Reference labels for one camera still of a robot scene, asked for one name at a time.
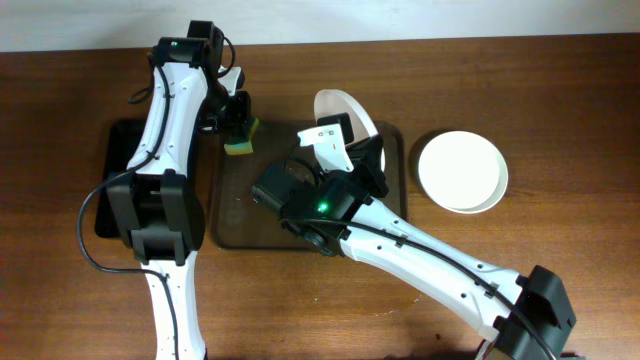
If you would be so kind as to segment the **white plate bottom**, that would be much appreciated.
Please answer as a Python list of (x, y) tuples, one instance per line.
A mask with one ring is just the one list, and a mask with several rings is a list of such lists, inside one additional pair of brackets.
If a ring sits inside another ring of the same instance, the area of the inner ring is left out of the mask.
[(503, 199), (509, 170), (503, 154), (486, 138), (467, 131), (447, 131), (420, 150), (417, 178), (438, 206), (459, 214), (477, 214)]

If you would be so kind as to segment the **white plate top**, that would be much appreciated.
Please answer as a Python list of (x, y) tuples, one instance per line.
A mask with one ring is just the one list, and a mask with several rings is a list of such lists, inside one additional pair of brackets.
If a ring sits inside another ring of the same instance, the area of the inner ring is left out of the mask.
[(348, 93), (338, 89), (325, 89), (316, 94), (314, 116), (317, 126), (320, 125), (321, 118), (342, 113), (349, 116), (353, 135), (348, 136), (347, 131), (342, 130), (340, 140), (334, 136), (334, 140), (330, 140), (328, 145), (314, 145), (315, 157), (324, 172), (334, 170), (352, 172), (354, 164), (348, 159), (347, 147), (379, 134), (366, 110)]

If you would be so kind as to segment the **white plate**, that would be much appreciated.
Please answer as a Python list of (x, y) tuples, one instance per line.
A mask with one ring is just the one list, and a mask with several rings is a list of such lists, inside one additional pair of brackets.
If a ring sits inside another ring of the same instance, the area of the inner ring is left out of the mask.
[(503, 154), (486, 138), (467, 131), (447, 131), (420, 150), (417, 178), (438, 206), (459, 214), (477, 214), (503, 199), (509, 170)]
[(340, 140), (334, 136), (334, 140), (330, 140), (328, 145), (314, 145), (315, 157), (324, 172), (334, 170), (352, 172), (354, 164), (348, 159), (347, 147), (379, 134), (366, 110), (348, 93), (338, 89), (325, 89), (316, 94), (314, 116), (317, 126), (320, 125), (321, 118), (342, 113), (349, 116), (353, 135), (348, 136), (347, 131), (342, 130)]

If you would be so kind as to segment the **green yellow sponge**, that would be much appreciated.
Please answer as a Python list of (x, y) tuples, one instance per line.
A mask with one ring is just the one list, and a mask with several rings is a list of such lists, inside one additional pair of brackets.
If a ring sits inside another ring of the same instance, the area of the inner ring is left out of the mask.
[(252, 138), (259, 127), (259, 119), (250, 116), (230, 130), (224, 140), (224, 150), (227, 155), (239, 156), (253, 152)]

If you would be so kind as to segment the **brown serving tray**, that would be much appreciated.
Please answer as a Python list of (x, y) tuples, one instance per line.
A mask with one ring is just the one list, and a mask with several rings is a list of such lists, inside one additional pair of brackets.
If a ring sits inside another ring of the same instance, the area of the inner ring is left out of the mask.
[[(312, 120), (273, 121), (259, 125), (249, 155), (222, 152), (213, 171), (210, 202), (212, 241), (225, 250), (312, 252), (313, 245), (282, 229), (277, 216), (256, 203), (251, 189), (270, 164), (283, 159), (297, 140), (297, 133), (315, 125)], [(384, 141), (388, 195), (382, 202), (407, 220), (408, 201), (404, 139), (395, 126), (378, 122)]]

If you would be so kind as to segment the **black small tray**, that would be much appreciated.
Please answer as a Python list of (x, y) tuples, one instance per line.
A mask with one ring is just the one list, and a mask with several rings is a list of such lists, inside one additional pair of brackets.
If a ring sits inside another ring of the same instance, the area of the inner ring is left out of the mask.
[[(144, 126), (143, 119), (121, 119), (110, 127), (102, 180), (114, 177), (127, 169), (127, 164), (138, 147)], [(105, 189), (99, 195), (94, 232), (104, 239), (120, 237)]]

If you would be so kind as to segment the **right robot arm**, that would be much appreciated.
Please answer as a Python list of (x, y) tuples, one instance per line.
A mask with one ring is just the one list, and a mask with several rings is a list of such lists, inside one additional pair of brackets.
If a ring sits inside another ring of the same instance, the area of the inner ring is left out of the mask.
[(275, 162), (251, 190), (283, 229), (435, 299), (482, 337), (480, 359), (562, 358), (577, 319), (561, 279), (542, 266), (523, 276), (476, 259), (387, 208), (384, 141), (369, 118), (322, 116), (297, 144), (314, 150), (313, 179)]

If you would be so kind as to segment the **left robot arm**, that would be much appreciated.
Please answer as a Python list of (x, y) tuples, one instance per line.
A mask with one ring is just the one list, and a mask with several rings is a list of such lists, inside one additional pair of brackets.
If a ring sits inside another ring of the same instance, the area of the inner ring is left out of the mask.
[(124, 245), (150, 290), (159, 359), (202, 360), (195, 263), (205, 233), (194, 189), (196, 137), (219, 134), (230, 155), (253, 151), (259, 121), (241, 68), (223, 65), (232, 45), (211, 21), (193, 20), (186, 36), (152, 48), (151, 106), (125, 172), (106, 187)]

